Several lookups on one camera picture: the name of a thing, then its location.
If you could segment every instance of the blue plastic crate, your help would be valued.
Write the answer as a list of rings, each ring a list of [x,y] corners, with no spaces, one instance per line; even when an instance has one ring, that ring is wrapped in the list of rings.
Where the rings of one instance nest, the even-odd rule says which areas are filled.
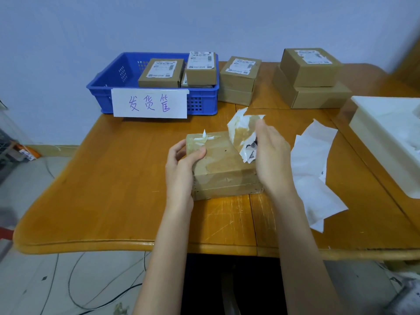
[[[101,112],[112,114],[111,89],[139,88],[137,80],[152,58],[182,58],[188,61],[189,53],[124,52],[86,86],[95,96]],[[219,89],[219,57],[216,54],[217,84],[213,88],[188,88],[186,97],[188,115],[214,115],[217,113],[217,91]]]

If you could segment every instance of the person's right hand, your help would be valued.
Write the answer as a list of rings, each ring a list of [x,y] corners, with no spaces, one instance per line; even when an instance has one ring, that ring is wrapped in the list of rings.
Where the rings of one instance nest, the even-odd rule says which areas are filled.
[[[263,119],[255,124],[257,133],[257,175],[270,196],[295,190],[290,165],[290,145]]]

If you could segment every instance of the white foam box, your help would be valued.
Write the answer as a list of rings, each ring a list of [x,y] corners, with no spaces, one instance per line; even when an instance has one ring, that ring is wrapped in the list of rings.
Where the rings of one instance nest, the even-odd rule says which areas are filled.
[[[353,96],[350,128],[402,191],[420,199],[420,98]]]

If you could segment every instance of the wooden table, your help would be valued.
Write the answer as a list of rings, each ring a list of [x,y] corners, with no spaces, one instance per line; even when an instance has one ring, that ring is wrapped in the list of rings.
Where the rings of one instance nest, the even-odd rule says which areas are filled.
[[[328,158],[326,183],[349,210],[326,219],[323,234],[313,231],[323,258],[420,258],[418,225],[342,133],[348,125],[334,120],[338,111],[288,109],[271,84],[275,66],[262,64],[249,113],[266,114],[267,123],[291,145],[313,118],[340,130]],[[355,95],[377,95],[384,80],[395,88],[386,86],[384,95],[410,95],[372,65],[346,65],[341,79]],[[28,254],[151,250],[165,206],[168,148],[188,133],[226,130],[242,106],[219,102],[218,108],[215,116],[182,121],[100,116],[65,170],[19,222],[17,249]],[[195,202],[189,252],[278,255],[272,210],[265,194]]]

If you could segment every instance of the cardboard box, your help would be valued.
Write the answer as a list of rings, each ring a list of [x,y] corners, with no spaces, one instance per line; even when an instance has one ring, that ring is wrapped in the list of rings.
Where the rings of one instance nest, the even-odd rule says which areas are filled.
[[[189,85],[216,85],[215,52],[190,52],[185,71]]]
[[[234,103],[238,105],[249,106],[251,104],[254,92],[236,91],[233,89],[219,87],[217,100],[221,102]]]
[[[181,85],[183,59],[152,58],[140,76],[141,88],[177,88]]]
[[[186,73],[182,76],[181,87],[183,88],[213,88],[213,85],[189,85]]]
[[[260,59],[232,56],[220,71],[220,87],[251,93],[260,66]]]
[[[341,108],[352,96],[341,82],[333,87],[293,87],[277,65],[273,83],[290,108]]]
[[[219,137],[205,142],[207,154],[193,167],[193,199],[212,199],[262,192],[263,186],[257,177],[255,161],[250,164],[242,161],[238,151],[229,140],[229,133],[220,131],[208,133],[208,135]],[[202,133],[187,135],[187,155],[201,147],[197,144],[198,141],[194,140],[200,137]]]
[[[343,64],[320,48],[285,49],[280,68],[294,87],[335,86]]]

